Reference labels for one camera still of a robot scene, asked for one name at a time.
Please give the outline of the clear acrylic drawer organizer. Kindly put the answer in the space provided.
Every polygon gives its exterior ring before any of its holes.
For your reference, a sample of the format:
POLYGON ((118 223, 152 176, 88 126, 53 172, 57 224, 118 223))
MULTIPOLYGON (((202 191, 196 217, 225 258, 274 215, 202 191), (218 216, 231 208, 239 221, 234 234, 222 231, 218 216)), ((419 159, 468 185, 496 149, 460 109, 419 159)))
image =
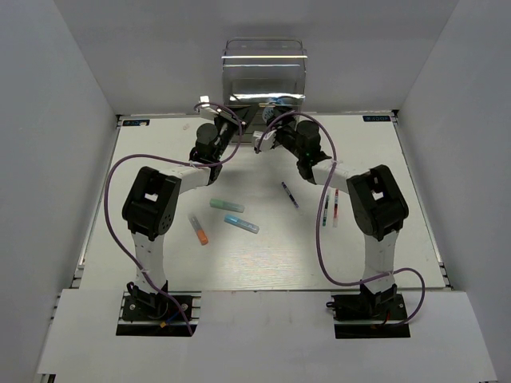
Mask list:
POLYGON ((232 38, 221 60, 225 105, 301 109, 306 98, 307 51, 299 39, 232 38))

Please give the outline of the green highlighter marker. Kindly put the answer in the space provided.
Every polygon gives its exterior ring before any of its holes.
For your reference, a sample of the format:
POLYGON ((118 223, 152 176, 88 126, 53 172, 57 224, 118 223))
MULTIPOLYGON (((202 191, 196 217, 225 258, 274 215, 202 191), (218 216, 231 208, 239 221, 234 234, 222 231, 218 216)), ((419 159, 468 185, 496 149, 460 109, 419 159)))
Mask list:
POLYGON ((244 212, 244 205, 224 201, 222 199, 210 199, 209 205, 210 207, 220 210, 233 211, 238 213, 244 212))

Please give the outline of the red pen refill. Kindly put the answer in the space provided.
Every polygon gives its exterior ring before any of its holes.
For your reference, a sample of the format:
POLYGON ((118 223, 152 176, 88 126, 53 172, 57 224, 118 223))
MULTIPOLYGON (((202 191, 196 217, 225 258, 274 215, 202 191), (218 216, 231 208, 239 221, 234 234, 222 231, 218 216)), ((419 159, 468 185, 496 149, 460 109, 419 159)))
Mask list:
POLYGON ((333 227, 337 227, 339 222, 339 189, 335 189, 335 198, 334 198, 334 216, 332 225, 333 227))

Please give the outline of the blue highlighter marker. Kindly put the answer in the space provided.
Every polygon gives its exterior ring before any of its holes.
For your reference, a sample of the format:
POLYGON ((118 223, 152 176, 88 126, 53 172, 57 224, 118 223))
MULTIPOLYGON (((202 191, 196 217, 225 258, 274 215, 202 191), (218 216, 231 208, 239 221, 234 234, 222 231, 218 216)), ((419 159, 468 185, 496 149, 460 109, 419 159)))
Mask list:
POLYGON ((259 226, 255 225, 254 223, 249 223, 248 221, 234 215, 226 215, 224 217, 224 222, 245 231, 251 232, 252 234, 259 233, 259 226))

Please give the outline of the green pen refill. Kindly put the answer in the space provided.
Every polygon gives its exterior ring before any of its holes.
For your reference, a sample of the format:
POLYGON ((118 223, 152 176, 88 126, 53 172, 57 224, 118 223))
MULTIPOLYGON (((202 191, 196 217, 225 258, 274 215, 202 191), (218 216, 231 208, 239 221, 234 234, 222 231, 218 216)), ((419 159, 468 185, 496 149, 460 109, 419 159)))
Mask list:
POLYGON ((330 193, 327 193, 326 197, 325 197, 325 200, 324 200, 322 216, 321 216, 322 227, 325 227, 327 225, 327 216, 328 216, 328 209, 329 209, 330 199, 331 199, 331 195, 330 195, 330 193))

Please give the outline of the orange highlighter marker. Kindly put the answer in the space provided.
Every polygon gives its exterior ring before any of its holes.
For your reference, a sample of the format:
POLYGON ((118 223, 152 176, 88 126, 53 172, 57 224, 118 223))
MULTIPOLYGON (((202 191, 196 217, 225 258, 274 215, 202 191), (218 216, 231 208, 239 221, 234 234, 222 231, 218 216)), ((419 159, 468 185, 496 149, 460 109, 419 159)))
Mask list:
POLYGON ((196 236, 197 238, 199 239, 200 241, 200 244, 202 246, 208 244, 208 237, 206 236, 205 234, 205 231, 204 229, 202 228, 198 218, 194 215, 194 214, 190 214, 188 216, 188 221, 190 222, 190 224, 192 225, 192 228, 193 230, 195 231, 196 233, 196 236))

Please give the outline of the blue white round jar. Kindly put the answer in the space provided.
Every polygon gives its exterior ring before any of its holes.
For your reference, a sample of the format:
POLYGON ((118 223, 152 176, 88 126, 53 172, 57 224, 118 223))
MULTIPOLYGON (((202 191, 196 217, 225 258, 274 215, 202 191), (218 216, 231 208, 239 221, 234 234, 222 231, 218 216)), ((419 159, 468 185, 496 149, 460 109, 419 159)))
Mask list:
POLYGON ((261 114, 262 120, 266 125, 269 125, 275 119, 275 106, 267 105, 261 114))

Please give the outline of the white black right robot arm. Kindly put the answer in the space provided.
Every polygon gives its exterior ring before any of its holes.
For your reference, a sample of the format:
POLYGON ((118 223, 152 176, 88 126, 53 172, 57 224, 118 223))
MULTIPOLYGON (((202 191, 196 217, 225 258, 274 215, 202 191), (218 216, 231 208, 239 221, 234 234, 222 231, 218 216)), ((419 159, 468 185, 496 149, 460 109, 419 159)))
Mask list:
POLYGON ((286 106, 268 107, 263 113, 267 126, 264 138, 271 147, 282 146, 296 157, 296 166, 304 180, 322 185, 320 202, 327 189, 336 188, 349 196, 358 229, 364 236, 365 263, 357 282, 334 280, 327 272, 321 251, 319 224, 315 225, 315 244, 320 270, 336 286, 359 286, 366 292, 360 298, 362 312, 379 318, 390 307, 386 294, 397 290, 394 277, 394 253, 398 234, 409 208, 386 165, 365 171, 347 167, 338 156, 335 143, 315 118, 286 106))

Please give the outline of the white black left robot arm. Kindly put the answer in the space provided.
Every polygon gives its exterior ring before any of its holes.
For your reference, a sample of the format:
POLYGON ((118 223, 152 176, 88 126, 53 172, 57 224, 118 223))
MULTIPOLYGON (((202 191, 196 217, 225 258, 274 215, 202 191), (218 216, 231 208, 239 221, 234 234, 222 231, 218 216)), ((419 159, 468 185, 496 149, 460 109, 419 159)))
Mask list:
POLYGON ((137 174, 122 208, 135 245, 137 276, 128 291, 150 318, 161 318, 168 311, 168 281, 163 268, 164 235, 172 226, 180 194, 216 181, 221 157, 232 138, 242 136, 256 115, 255 106, 218 110, 212 123, 196 130, 190 166, 168 172, 143 167, 137 174))

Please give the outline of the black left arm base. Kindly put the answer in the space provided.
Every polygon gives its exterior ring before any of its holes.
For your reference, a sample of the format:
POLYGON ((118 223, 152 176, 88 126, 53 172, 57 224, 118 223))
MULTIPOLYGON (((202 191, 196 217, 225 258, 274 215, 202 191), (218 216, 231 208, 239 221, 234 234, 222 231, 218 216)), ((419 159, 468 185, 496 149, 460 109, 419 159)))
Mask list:
POLYGON ((121 300, 116 335, 121 337, 189 338, 200 316, 200 293, 178 293, 175 301, 146 293, 129 282, 121 300))

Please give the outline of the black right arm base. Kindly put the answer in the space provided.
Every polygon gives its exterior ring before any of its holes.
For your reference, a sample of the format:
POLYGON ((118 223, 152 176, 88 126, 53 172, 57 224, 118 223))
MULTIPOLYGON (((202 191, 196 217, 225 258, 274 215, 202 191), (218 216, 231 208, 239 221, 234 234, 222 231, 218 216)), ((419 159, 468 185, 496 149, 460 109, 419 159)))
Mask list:
POLYGON ((360 286, 358 294, 336 294, 326 303, 333 314, 336 339, 410 338, 410 327, 403 296, 396 285, 372 294, 360 286))

